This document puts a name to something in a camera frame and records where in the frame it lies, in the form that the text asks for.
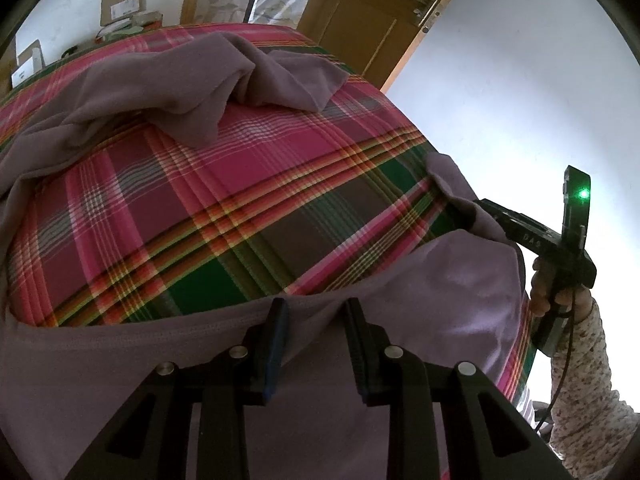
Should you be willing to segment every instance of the metal screw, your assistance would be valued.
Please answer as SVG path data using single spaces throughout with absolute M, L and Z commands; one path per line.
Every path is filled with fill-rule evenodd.
M 229 349 L 229 355 L 233 359 L 242 359 L 243 357 L 246 357 L 248 353 L 249 351 L 246 346 L 242 345 L 233 346 Z
M 171 375 L 172 373 L 174 373 L 175 370 L 175 365 L 172 362 L 165 362 L 165 363 L 160 363 L 158 366 L 156 366 L 156 374 L 158 375 Z
M 385 348 L 385 355 L 389 359 L 399 359 L 402 357 L 403 354 L 404 354 L 404 351 L 399 346 L 390 345 Z
M 473 363 L 464 362 L 458 365 L 458 371 L 463 375 L 471 377 L 476 373 L 476 367 Z

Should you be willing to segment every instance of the wooden door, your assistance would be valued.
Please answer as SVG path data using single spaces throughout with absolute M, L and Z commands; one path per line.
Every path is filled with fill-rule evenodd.
M 298 30 L 385 91 L 449 0 L 309 0 Z

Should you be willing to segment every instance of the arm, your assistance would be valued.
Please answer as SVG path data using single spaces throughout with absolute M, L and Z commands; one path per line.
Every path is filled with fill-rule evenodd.
M 562 376 L 568 341 L 565 334 L 551 361 L 553 391 Z M 552 416 L 551 446 L 564 457 L 569 473 L 580 479 L 612 465 L 640 422 L 640 415 L 611 390 L 605 335 L 595 300 L 591 313 L 575 325 L 569 371 Z

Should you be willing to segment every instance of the lavender cloth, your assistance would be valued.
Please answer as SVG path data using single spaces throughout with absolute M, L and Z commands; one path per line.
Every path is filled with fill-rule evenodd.
M 336 316 L 345 298 L 360 298 L 370 322 L 425 361 L 471 360 L 494 381 L 503 373 L 520 324 L 524 284 L 516 251 L 469 202 L 476 196 L 448 156 L 430 153 L 426 166 L 471 228 L 436 238 L 347 288 L 286 296 L 292 323 L 278 389 L 266 408 L 246 410 L 252 478 L 385 477 L 388 409 L 366 408 L 356 392 Z M 62 480 L 157 363 L 210 360 L 263 321 L 271 299 L 108 327 L 34 328 L 7 312 L 0 428 L 34 480 Z M 446 451 L 439 451 L 445 464 Z
M 38 179 L 79 160 L 126 112 L 194 148 L 216 140 L 226 102 L 318 112 L 347 80 L 329 60 L 214 32 L 164 52 L 104 59 L 39 108 L 0 152 L 0 262 Z

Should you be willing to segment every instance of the purple blanket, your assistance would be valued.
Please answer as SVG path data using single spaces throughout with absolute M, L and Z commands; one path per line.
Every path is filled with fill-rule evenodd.
M 356 391 L 336 317 L 345 298 L 360 298 L 370 322 L 425 361 L 471 360 L 500 378 L 520 324 L 516 252 L 494 220 L 468 202 L 475 195 L 448 156 L 431 153 L 426 164 L 475 218 L 470 231 L 443 235 L 347 288 L 287 297 L 292 324 L 278 390 L 268 407 L 246 411 L 252 478 L 384 478 L 388 409 L 366 408 Z M 34 480 L 62 480 L 157 363 L 210 360 L 264 320 L 271 299 L 153 322 L 55 330 L 8 313 L 0 426 Z M 444 463 L 446 451 L 440 454 Z

